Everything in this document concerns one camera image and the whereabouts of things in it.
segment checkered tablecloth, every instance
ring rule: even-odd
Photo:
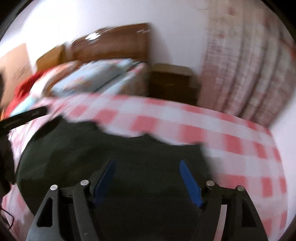
[[[282,235],[287,219],[287,189],[281,158],[268,129],[212,110],[135,96],[80,94],[44,99],[38,106],[43,105],[50,106],[49,115],[18,127],[9,135],[16,166],[37,129],[58,115],[71,122],[92,120],[107,133],[122,136],[151,133],[174,145],[203,142],[204,154],[214,167],[214,181],[228,188],[246,187],[269,240],[276,241]],[[25,240],[33,215],[17,185],[4,197],[3,208],[15,217],[14,235]],[[216,240],[221,237],[222,220]]]

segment blue gripper pad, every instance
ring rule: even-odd
[[[94,190],[94,200],[93,203],[98,205],[101,203],[106,195],[108,186],[114,176],[115,173],[115,160],[112,160],[109,165],[107,166],[105,172],[103,173],[101,179],[99,180],[98,184]]]
[[[202,191],[190,173],[184,160],[180,161],[180,174],[183,178],[192,202],[200,208],[203,205]]]

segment wall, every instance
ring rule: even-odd
[[[16,19],[14,24],[20,28],[1,41],[0,53],[7,43],[10,47],[23,41],[34,65],[54,46],[98,28],[150,22],[152,63],[185,65],[199,72],[207,23],[205,1],[35,0],[25,20]]]
[[[272,125],[271,132],[279,149],[286,176],[288,191],[287,228],[296,214],[296,94]]]

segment red cloth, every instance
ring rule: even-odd
[[[4,119],[9,118],[11,112],[13,112],[13,110],[29,95],[33,84],[48,71],[49,70],[39,71],[31,75],[15,88],[14,98],[5,110]]]

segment curtain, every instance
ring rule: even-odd
[[[209,0],[198,105],[268,127],[293,94],[295,49],[260,0]]]

